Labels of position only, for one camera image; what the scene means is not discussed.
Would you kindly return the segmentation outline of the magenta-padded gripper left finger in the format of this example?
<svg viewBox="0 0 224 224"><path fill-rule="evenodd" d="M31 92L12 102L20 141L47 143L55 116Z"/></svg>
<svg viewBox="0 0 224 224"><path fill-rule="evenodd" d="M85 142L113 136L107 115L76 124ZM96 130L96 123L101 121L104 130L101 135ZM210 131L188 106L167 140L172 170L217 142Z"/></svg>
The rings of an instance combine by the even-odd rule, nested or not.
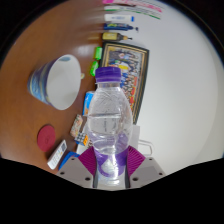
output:
<svg viewBox="0 0 224 224"><path fill-rule="evenodd" d="M70 157L57 176L84 188L96 188L97 162L94 149L90 147L78 157Z"/></svg>

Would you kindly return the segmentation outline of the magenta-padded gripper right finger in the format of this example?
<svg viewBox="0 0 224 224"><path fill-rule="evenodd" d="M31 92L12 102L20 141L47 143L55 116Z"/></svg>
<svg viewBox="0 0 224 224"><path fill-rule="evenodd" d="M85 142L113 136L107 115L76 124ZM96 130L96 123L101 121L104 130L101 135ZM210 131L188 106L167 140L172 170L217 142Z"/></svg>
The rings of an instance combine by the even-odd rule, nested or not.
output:
<svg viewBox="0 0 224 224"><path fill-rule="evenodd" d="M165 172L152 157L145 157L129 146L125 171L125 187L140 188L165 176Z"/></svg>

